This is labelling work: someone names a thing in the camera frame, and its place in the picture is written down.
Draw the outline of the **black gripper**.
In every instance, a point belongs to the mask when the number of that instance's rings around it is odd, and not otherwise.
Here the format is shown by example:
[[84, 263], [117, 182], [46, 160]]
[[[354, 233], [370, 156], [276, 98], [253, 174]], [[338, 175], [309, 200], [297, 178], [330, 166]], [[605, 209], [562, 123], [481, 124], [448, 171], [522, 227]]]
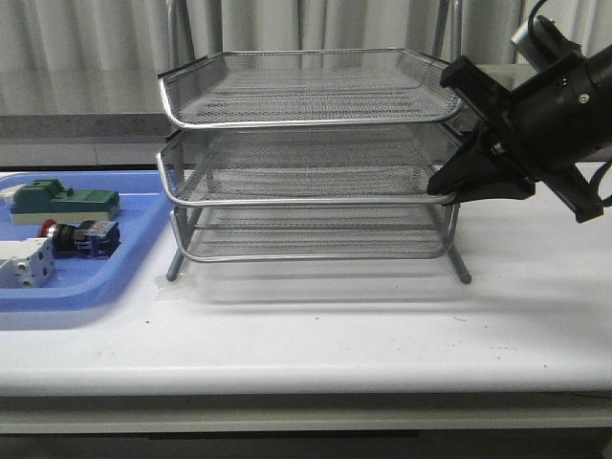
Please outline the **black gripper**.
[[464, 56], [443, 71], [479, 117], [465, 142], [428, 181], [443, 206], [525, 200], [542, 182], [583, 223], [603, 214], [602, 174], [586, 180], [576, 164], [603, 148], [603, 54], [570, 53], [512, 91]]

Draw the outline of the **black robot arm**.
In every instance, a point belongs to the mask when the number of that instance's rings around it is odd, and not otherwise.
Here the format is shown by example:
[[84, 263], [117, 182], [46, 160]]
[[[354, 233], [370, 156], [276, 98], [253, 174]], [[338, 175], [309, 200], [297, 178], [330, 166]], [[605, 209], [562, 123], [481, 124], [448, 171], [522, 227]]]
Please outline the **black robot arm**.
[[573, 50], [508, 90], [460, 56], [443, 71], [477, 115], [463, 144], [429, 179], [427, 193], [453, 204], [524, 200], [542, 182], [579, 223], [602, 216], [599, 185], [610, 164], [586, 180], [576, 164], [611, 144], [611, 50], [586, 58]]

